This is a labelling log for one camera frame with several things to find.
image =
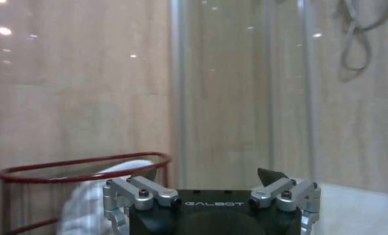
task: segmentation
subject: shower enclosure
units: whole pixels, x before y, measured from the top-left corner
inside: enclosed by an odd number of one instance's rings
[[[388,0],[174,0],[181,186],[388,193]]]
[[[174,0],[181,186],[313,176],[303,1]]]

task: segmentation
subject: silver metal bracket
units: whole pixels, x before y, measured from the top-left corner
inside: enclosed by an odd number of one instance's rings
[[[165,207],[178,207],[182,204],[179,192],[173,188],[166,188],[142,176],[131,179],[130,183],[138,188],[146,188],[154,194],[158,203]]]
[[[294,181],[289,178],[282,178],[267,187],[257,188],[251,191],[251,199],[257,202],[258,208],[271,206],[273,200],[286,190],[294,186]]]
[[[277,199],[278,208],[293,212],[302,209],[302,235],[310,235],[314,223],[319,220],[321,213],[321,188],[318,184],[305,180],[297,181],[282,178],[267,187],[251,191],[251,199],[258,208],[269,208]]]
[[[290,191],[278,195],[277,205],[283,211],[302,209],[302,235],[310,235],[313,225],[321,214],[321,188],[318,184],[305,180]]]
[[[130,182],[118,178],[108,180],[103,186],[103,203],[104,216],[111,220],[114,233],[116,235],[130,235],[129,208],[135,206],[138,210],[151,209],[154,194],[146,188],[138,188]]]

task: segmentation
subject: bolt head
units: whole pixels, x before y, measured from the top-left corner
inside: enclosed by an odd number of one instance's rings
[[[146,189],[142,189],[142,190],[139,191],[139,196],[141,196],[141,197],[149,197],[149,196],[150,196],[150,191],[146,190]]]
[[[249,200],[249,204],[250,204],[251,209],[257,210],[259,208],[259,201],[255,198],[251,198]]]
[[[285,192],[282,192],[282,197],[291,199],[291,192],[289,190],[286,190]]]
[[[178,209],[183,204],[182,198],[175,198],[171,202],[171,208]]]

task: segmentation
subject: beige tile wall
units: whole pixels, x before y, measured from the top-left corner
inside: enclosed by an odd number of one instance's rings
[[[167,0],[8,0],[0,26],[0,169],[170,151]]]
[[[373,61],[350,82],[341,69],[345,45],[342,18],[335,17],[337,0],[311,1],[317,12],[314,40],[321,77],[321,120],[323,180],[388,192],[388,21],[371,30]],[[365,23],[379,17],[388,1],[361,1]],[[350,62],[361,64],[365,52],[354,43]]]

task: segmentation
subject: glass panel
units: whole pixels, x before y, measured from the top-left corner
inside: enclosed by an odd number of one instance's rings
[[[189,188],[259,185],[270,167],[263,1],[183,1]]]
[[[305,42],[295,1],[183,0],[185,187],[311,175]]]

